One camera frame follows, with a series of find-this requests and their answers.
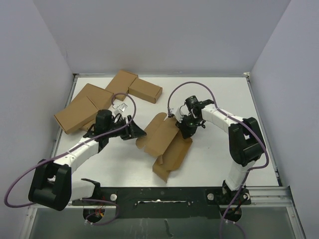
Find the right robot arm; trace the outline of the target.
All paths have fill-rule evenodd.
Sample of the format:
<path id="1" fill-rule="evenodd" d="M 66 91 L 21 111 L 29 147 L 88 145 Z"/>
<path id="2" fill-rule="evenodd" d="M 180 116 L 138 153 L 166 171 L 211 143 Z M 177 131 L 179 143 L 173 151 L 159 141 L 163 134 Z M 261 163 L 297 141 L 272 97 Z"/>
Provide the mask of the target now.
<path id="1" fill-rule="evenodd" d="M 205 128 L 206 122 L 227 133 L 233 162 L 223 182 L 221 196 L 225 202 L 234 203 L 240 196 L 238 190 L 245 184 L 247 172 L 265 153 L 264 140 L 257 120 L 235 116 L 216 107 L 213 100 L 199 101 L 196 96 L 187 98 L 184 105 L 188 113 L 183 113 L 179 108 L 173 114 L 176 126 L 184 139 L 192 137 L 198 127 Z"/>

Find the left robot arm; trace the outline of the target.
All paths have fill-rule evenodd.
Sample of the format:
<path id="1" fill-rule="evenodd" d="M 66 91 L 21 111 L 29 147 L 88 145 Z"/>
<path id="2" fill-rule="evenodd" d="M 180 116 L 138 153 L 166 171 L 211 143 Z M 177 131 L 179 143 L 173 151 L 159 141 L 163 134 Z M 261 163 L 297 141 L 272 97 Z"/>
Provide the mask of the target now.
<path id="1" fill-rule="evenodd" d="M 73 173 L 86 160 L 100 153 L 110 138 L 130 140 L 146 134 L 132 116 L 116 119 L 110 110 L 98 111 L 95 123 L 75 146 L 55 160 L 39 161 L 28 199 L 57 211 L 62 211 L 75 200 L 84 199 L 91 205 L 97 204 L 102 199 L 100 183 L 86 178 L 73 181 Z"/>

